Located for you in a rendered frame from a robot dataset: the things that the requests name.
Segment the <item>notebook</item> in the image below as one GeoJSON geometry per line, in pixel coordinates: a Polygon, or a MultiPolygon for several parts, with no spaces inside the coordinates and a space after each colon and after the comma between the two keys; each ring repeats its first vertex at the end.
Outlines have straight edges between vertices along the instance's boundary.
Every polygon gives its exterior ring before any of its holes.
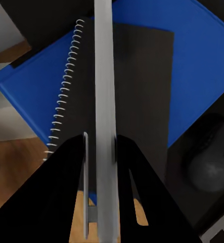
{"type": "MultiPolygon", "coordinates": [[[[113,22],[116,136],[133,140],[165,186],[174,32],[113,22]]],[[[95,19],[77,20],[48,158],[88,134],[88,191],[97,193],[95,19]]],[[[140,198],[129,169],[133,199],[140,198]]],[[[84,191],[84,159],[78,190],[84,191]]]]}

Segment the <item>keyboard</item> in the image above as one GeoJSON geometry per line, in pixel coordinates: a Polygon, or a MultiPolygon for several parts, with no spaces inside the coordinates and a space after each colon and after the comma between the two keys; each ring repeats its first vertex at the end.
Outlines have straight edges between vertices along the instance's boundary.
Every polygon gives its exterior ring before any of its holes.
{"type": "Polygon", "coordinates": [[[224,243],[224,213],[199,234],[199,238],[202,243],[224,243]]]}

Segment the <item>pen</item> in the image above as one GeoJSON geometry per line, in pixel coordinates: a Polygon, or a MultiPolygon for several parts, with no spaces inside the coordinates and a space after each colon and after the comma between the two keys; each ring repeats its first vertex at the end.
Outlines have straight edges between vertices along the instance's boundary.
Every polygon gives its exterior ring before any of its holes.
{"type": "Polygon", "coordinates": [[[89,206],[88,134],[84,132],[84,238],[97,223],[99,243],[120,236],[117,179],[112,0],[95,0],[97,204],[89,206]]]}

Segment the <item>folder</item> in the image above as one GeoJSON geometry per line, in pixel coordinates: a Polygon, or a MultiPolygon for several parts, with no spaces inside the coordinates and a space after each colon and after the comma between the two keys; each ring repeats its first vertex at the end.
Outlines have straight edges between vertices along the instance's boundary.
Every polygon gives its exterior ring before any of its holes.
{"type": "MultiPolygon", "coordinates": [[[[112,0],[113,22],[174,32],[170,148],[224,93],[224,22],[197,0],[112,0]]],[[[76,24],[0,70],[1,93],[48,149],[76,24]]],[[[97,204],[97,193],[88,198],[97,204]]]]}

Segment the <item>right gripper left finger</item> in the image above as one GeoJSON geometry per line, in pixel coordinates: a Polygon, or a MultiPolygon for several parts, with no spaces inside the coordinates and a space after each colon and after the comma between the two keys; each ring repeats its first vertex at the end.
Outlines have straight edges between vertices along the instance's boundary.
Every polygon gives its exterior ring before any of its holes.
{"type": "Polygon", "coordinates": [[[84,137],[63,142],[0,208],[0,243],[69,243],[84,137]]]}

